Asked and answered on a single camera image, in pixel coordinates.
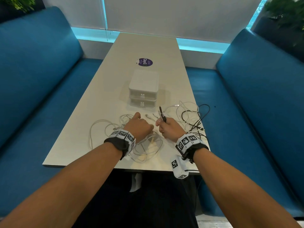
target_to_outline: table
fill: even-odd
[[[140,58],[150,59],[152,65],[140,66],[138,64]],[[159,73],[157,107],[140,108],[128,104],[128,87],[135,69]],[[166,106],[179,104],[179,101],[195,103],[176,39],[120,33],[43,165],[66,166],[89,152],[89,129],[99,119],[118,123],[121,115],[134,115],[138,111],[142,118],[150,124],[155,124],[152,120],[145,118],[145,114],[153,116],[152,113],[155,114],[158,111],[158,106],[166,108]],[[174,116],[175,108],[171,109],[170,115]],[[107,125],[108,123],[101,122],[92,128],[93,147],[102,144],[107,138],[104,133]],[[113,131],[110,126],[108,129],[108,134],[111,133],[110,130]],[[159,133],[157,127],[154,128],[154,131]],[[170,157],[174,154],[178,154],[175,144],[164,139],[162,148],[147,162],[140,164],[123,159],[118,162],[115,168],[172,171]],[[187,163],[187,168],[197,170],[196,165],[190,162]]]

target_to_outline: round sticker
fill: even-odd
[[[153,62],[147,58],[139,58],[139,60],[137,60],[137,64],[140,66],[151,66]]]

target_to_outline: hand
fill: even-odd
[[[173,142],[177,142],[177,140],[186,133],[173,118],[167,118],[167,122],[159,118],[155,125],[159,126],[159,132],[161,132],[165,138],[169,138]]]
[[[140,113],[136,112],[123,129],[129,131],[138,143],[152,132],[154,126],[148,124],[145,119],[140,119]]]

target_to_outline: blue cushion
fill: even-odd
[[[211,151],[247,175],[294,217],[303,216],[216,71],[189,67],[186,70],[196,103],[211,108],[203,119]],[[202,106],[200,112],[204,115],[207,109]],[[206,214],[223,216],[205,184],[201,184],[198,194]]]
[[[304,205],[304,63],[243,30],[217,68]]]
[[[102,60],[84,59],[0,150],[0,217],[60,171],[42,165]]]
[[[0,24],[0,147],[80,57],[57,7]]]

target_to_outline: green leaves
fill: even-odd
[[[304,30],[304,0],[272,0],[265,9],[280,27]]]
[[[14,6],[17,10],[21,10],[24,13],[34,10],[33,5],[35,5],[35,0],[1,0],[9,5]]]

